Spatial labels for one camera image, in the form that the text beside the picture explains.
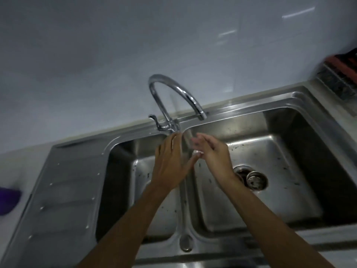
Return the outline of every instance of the person's left hand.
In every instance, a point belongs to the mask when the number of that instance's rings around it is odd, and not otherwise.
[[[167,190],[167,193],[186,177],[201,157],[201,154],[197,153],[185,165],[182,165],[181,139],[181,133],[174,133],[168,136],[155,150],[155,165],[151,184]]]

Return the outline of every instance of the purple object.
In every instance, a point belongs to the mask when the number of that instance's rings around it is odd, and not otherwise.
[[[0,187],[0,216],[8,214],[19,203],[21,191]]]

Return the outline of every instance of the faucet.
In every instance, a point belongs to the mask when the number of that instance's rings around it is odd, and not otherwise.
[[[187,91],[182,85],[180,85],[178,82],[172,80],[171,78],[162,75],[162,74],[154,74],[149,78],[149,89],[154,97],[158,107],[160,108],[161,112],[163,113],[163,116],[166,119],[165,124],[161,125],[157,121],[157,117],[155,115],[149,115],[149,118],[155,121],[157,129],[159,131],[172,131],[176,132],[180,130],[180,126],[177,121],[173,120],[170,115],[168,114],[165,106],[163,105],[163,102],[161,101],[160,97],[158,96],[155,85],[154,83],[160,82],[164,85],[167,85],[171,87],[173,90],[175,90],[181,97],[183,97],[193,108],[194,112],[196,113],[197,117],[199,120],[204,120],[207,118],[206,113],[203,111],[201,105],[197,102],[197,100],[190,94],[190,92]]]

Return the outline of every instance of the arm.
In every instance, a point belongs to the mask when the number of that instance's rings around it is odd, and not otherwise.
[[[78,264],[78,268],[132,267],[136,253],[160,204],[194,166],[200,155],[181,165],[181,134],[172,134],[155,150],[151,183],[141,198],[95,248]]]
[[[229,197],[273,268],[333,268],[237,179],[225,143],[197,134],[194,148],[204,153],[209,170]]]

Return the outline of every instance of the backsplash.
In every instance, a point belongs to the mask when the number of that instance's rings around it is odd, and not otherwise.
[[[308,80],[356,47],[357,0],[7,0],[0,30],[4,153],[160,115],[156,73],[201,105]]]

